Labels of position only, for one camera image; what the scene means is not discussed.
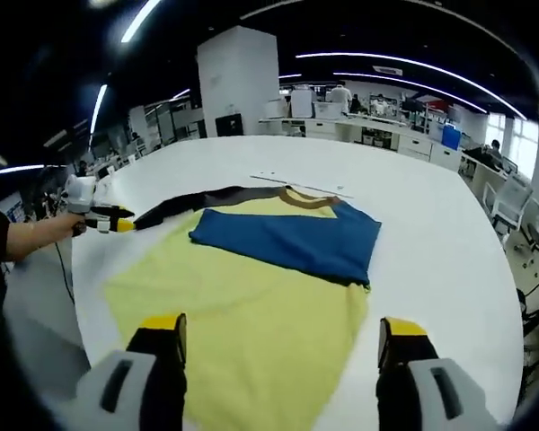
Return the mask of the person's left hand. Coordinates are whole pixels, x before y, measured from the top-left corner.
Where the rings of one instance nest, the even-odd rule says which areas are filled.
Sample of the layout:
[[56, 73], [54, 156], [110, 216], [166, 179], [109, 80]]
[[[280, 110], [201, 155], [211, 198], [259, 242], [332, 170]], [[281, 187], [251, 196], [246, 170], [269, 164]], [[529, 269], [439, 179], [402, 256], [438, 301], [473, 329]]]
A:
[[48, 220], [49, 241], [59, 242], [66, 238], [74, 238], [85, 233], [87, 226], [85, 215], [66, 212]]

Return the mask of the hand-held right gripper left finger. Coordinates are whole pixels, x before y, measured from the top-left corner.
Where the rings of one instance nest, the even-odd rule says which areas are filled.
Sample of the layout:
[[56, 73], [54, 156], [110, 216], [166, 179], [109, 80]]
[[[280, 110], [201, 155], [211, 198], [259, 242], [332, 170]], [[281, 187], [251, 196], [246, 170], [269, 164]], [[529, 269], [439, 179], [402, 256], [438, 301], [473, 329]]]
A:
[[187, 391], [187, 318], [148, 318], [124, 350], [85, 374], [74, 398], [75, 430], [181, 430]]

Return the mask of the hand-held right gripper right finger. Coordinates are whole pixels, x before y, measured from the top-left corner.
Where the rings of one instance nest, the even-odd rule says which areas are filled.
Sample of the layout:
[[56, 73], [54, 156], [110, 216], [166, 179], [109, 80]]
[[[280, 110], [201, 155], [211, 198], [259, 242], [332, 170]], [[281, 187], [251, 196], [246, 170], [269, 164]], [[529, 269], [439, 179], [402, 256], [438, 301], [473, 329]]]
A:
[[484, 390], [413, 321], [380, 320], [376, 398], [381, 430], [499, 428]]

